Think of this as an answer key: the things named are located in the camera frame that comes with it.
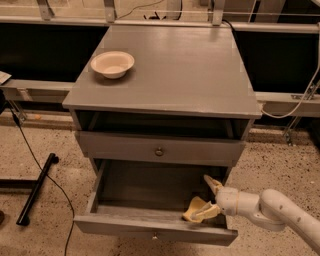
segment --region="ceramic bowl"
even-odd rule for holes
[[[92,69],[109,79],[117,79],[125,75],[132,68],[134,58],[126,52],[105,52],[91,61]]]

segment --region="gray nightstand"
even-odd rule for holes
[[[237,232],[219,216],[181,219],[203,181],[225,182],[261,112],[228,28],[111,26],[94,55],[135,58],[119,80],[89,65],[63,105],[97,172],[84,232],[229,245]]]

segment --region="open drawer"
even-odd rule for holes
[[[235,166],[244,148],[239,140],[179,138],[121,133],[76,133],[86,157],[211,166]]]
[[[85,233],[228,246],[237,231],[225,216],[190,223],[182,214],[194,196],[214,200],[203,181],[225,167],[103,160],[84,216],[75,223]]]

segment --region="terrazzo floor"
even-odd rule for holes
[[[60,162],[49,175],[69,195],[76,215],[86,208],[95,173],[82,156],[72,130],[23,128],[35,156],[43,165],[53,152]],[[259,193],[267,188],[286,194],[300,207],[320,219],[320,155],[306,131],[293,134],[295,146],[287,146],[279,130],[252,129],[245,150],[233,168],[227,185]],[[17,127],[0,125],[0,176],[36,178],[39,174]],[[30,225],[15,224],[27,193],[0,193],[5,220],[0,225],[0,255],[63,255],[72,213],[59,189],[46,179],[33,209]],[[75,225],[67,255],[316,255],[290,228],[271,232],[242,217],[228,217],[228,227],[238,230],[229,247],[163,242],[135,238],[90,235]]]

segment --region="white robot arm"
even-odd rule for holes
[[[271,231],[281,231],[288,225],[320,255],[320,221],[279,191],[267,189],[256,195],[223,187],[207,175],[204,179],[216,196],[216,204],[209,202],[193,212],[192,220],[199,222],[222,213],[246,217],[253,224]]]

